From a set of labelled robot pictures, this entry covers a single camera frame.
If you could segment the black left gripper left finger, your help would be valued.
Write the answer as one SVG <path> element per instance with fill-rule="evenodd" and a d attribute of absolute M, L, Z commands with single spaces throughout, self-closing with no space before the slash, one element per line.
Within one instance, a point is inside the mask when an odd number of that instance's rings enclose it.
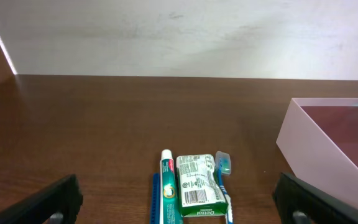
<path fill-rule="evenodd" d="M 70 174 L 0 211 L 0 224 L 44 223 L 54 215 L 54 223 L 75 223 L 82 204 L 78 179 Z"/>

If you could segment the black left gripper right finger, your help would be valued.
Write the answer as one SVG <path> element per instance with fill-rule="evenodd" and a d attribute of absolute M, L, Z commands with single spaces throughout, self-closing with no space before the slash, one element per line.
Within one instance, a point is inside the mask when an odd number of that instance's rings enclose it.
<path fill-rule="evenodd" d="M 272 194 L 282 223 L 358 224 L 358 209 L 286 172 Z"/>

